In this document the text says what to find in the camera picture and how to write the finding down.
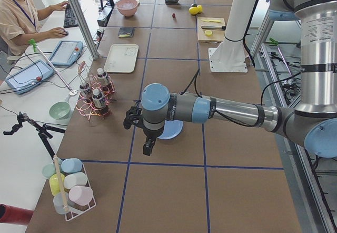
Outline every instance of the wooden cutting board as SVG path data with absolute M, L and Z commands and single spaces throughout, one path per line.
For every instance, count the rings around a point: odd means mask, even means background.
M 202 20 L 218 20 L 220 22 L 206 22 Z M 224 18 L 209 18 L 209 17 L 198 17 L 197 18 L 197 33 L 198 42 L 222 42 L 224 39 L 224 30 L 212 30 L 213 34 L 211 36 L 206 36 L 206 29 L 201 29 L 201 26 L 225 26 Z

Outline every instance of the knife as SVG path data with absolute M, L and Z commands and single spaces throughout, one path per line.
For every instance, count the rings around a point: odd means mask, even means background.
M 226 26 L 201 26 L 201 29 L 226 30 Z

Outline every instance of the table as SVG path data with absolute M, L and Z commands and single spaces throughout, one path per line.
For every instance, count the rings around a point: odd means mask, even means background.
M 96 29 L 98 29 L 96 21 L 97 15 L 92 14 L 94 12 L 95 10 L 92 7 L 88 7 L 84 12 L 92 35 L 94 35 Z M 63 19 L 64 12 L 54 12 L 47 19 L 42 30 L 46 31 L 54 27 L 62 26 Z M 84 45 L 86 45 L 79 27 L 72 27 L 67 30 L 69 35 L 62 38 L 63 40 L 83 41 Z M 42 51 L 51 52 L 59 41 L 60 39 L 49 39 L 39 42 L 37 45 Z M 33 53 L 33 48 L 31 46 L 28 47 L 26 53 Z M 39 59 L 43 60 L 43 57 L 40 54 L 36 54 L 31 56 L 31 59 L 34 61 Z M 90 52 L 86 50 L 86 47 L 77 62 L 81 63 L 82 61 L 86 61 L 89 66 L 92 62 Z M 31 63 L 32 61 L 25 57 L 17 63 L 17 66 L 25 67 Z M 74 64 L 66 70 L 64 68 L 57 69 L 67 82 L 75 78 L 70 85 L 78 90 L 80 84 L 79 78 L 76 77 L 78 65 Z M 54 75 L 48 79 L 48 81 L 61 87 L 65 86 L 57 75 Z M 3 82 L 0 86 L 0 90 L 6 89 L 9 89 L 9 87 Z M 46 82 L 23 95 L 17 95 L 15 93 L 3 94 L 0 95 L 0 99 L 3 101 L 1 106 L 16 113 L 20 111 L 27 113 L 28 116 L 35 121 L 67 125 L 70 119 L 54 120 L 48 113 L 49 108 L 54 103 L 64 101 L 67 95 L 67 88 L 58 88 L 54 84 Z M 72 110 L 74 110 L 76 101 L 77 96 L 70 98 Z M 3 131 L 10 131 L 12 126 L 17 124 L 16 115 L 2 108 L 0 108 L 0 119 L 1 133 Z M 57 152 L 63 134 L 53 131 L 51 131 L 50 134 L 53 135 L 53 138 L 49 139 L 49 142 L 54 151 Z M 3 173 L 0 189 L 1 203 L 34 210 L 45 182 L 45 178 L 41 174 L 42 167 L 51 162 L 51 157 L 42 144 L 35 128 L 27 122 L 24 122 L 23 127 L 14 135 L 6 136 L 1 134 L 0 154 L 0 165 Z M 24 232 L 25 229 L 26 226 L 0 224 L 0 232 L 19 233 Z
M 198 68 L 204 95 L 258 103 L 261 94 L 251 67 L 244 74 L 210 72 L 214 45 L 197 42 L 196 17 L 187 11 L 197 3 L 202 16 L 227 21 L 232 0 L 140 1 L 131 18 L 113 11 L 98 49 L 102 58 L 92 64 L 93 72 L 104 66 L 111 44 L 139 45 L 135 71 L 110 74 L 112 115 L 89 122 L 74 112 L 58 150 L 61 158 L 84 162 L 97 206 L 66 222 L 46 182 L 26 232 L 301 232 L 273 134 L 220 120 L 184 123 L 179 136 L 158 140 L 147 157 L 142 130 L 123 128 L 146 85 L 179 92 Z M 134 37 L 118 39 L 121 26 L 136 27 Z

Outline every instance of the black keyboard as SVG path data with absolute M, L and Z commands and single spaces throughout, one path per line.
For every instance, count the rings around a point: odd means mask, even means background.
M 68 27 L 74 27 L 74 26 L 78 26 L 78 22 L 77 22 L 77 19 L 75 17 L 75 14 L 72 8 L 70 7 L 70 5 L 67 5 L 65 9 L 65 14 L 64 14 L 63 27 L 68 28 Z

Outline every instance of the green bowl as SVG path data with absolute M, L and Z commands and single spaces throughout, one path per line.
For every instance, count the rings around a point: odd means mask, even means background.
M 57 102 L 49 109 L 49 115 L 55 120 L 67 119 L 70 115 L 70 105 L 65 102 Z

